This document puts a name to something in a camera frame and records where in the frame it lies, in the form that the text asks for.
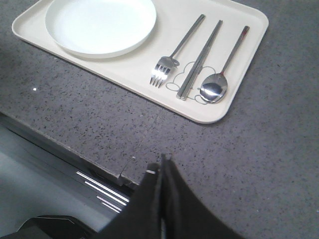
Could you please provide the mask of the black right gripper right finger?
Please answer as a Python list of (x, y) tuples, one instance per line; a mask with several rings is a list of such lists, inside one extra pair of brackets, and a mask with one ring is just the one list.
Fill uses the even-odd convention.
[(167, 239), (241, 239), (196, 197), (172, 159), (161, 156), (161, 211)]

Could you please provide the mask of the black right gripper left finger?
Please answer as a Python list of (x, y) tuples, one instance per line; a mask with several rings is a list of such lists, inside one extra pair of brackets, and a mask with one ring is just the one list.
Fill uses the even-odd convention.
[(129, 203), (100, 232), (98, 239), (160, 239), (160, 196), (157, 182), (160, 166), (148, 165)]

